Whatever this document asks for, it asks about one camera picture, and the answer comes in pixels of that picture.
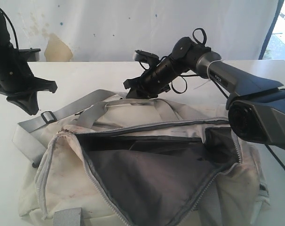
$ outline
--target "bag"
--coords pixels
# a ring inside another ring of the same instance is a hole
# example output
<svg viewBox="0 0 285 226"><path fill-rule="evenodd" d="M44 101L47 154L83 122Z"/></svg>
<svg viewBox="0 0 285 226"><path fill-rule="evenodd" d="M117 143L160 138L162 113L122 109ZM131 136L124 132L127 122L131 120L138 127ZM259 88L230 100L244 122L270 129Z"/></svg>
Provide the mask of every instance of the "bag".
<svg viewBox="0 0 285 226"><path fill-rule="evenodd" d="M18 124L14 143L39 165L28 169L21 217L39 226L255 223L269 203L259 154L231 131L224 105L121 97L97 90Z"/></svg>

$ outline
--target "plastic buckle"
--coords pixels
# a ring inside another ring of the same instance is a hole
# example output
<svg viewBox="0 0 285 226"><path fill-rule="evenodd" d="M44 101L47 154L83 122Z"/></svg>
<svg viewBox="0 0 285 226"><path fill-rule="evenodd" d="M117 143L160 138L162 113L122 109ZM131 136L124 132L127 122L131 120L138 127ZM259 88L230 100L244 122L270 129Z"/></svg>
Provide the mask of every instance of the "plastic buckle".
<svg viewBox="0 0 285 226"><path fill-rule="evenodd" d="M44 115L45 113L49 113L48 119L47 119L46 116ZM51 111L42 112L42 113L41 113L41 117L42 117L43 121L44 121L46 124L51 124L51 123L57 121L56 116L55 116L54 113L52 113Z"/></svg>

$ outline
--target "white table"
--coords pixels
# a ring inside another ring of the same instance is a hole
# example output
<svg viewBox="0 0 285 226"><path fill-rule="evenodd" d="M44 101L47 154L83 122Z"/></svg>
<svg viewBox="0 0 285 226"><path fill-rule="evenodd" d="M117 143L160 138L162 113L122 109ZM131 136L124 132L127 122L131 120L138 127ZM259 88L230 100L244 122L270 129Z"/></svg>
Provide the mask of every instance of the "white table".
<svg viewBox="0 0 285 226"><path fill-rule="evenodd" d="M226 63L285 84L283 60ZM38 94L40 112L60 109L96 89L124 91L124 80L137 77L143 71L136 62L30 63L30 66L35 76L56 80L58 85L55 94ZM160 97L188 104L225 103L225 97L211 82L194 89L205 80L193 77L187 78L187 81L189 88L185 94L178 95L170 91ZM174 86L179 90L184 88L182 79L176 79ZM0 225L30 225L22 221L17 213L18 192L28 161L11 142L17 122L29 118L25 112L6 102L5 97L0 95ZM285 173L271 154L263 146L259 147L262 169L269 186L271 206L261 211L257 225L285 226ZM285 163L285 151L277 149L277 154Z"/></svg>

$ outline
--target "strap buckle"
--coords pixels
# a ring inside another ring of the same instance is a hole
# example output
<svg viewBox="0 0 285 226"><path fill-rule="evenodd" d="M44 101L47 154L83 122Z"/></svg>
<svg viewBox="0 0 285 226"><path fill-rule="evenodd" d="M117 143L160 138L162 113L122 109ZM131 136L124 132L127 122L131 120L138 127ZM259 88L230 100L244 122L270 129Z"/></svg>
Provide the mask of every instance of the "strap buckle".
<svg viewBox="0 0 285 226"><path fill-rule="evenodd" d="M51 124L51 123L57 121L56 116L51 111L42 112L41 117L46 124Z"/></svg>

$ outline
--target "white wall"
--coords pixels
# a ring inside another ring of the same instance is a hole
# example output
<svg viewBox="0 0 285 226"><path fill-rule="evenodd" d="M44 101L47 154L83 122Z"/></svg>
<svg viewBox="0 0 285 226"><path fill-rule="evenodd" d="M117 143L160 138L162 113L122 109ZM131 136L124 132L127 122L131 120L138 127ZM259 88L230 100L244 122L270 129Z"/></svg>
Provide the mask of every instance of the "white wall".
<svg viewBox="0 0 285 226"><path fill-rule="evenodd" d="M0 7L20 47L41 48L41 61L46 49L50 61L131 61L136 49L163 56L197 27L206 30L207 45L223 59L257 59L277 2L0 0Z"/></svg>

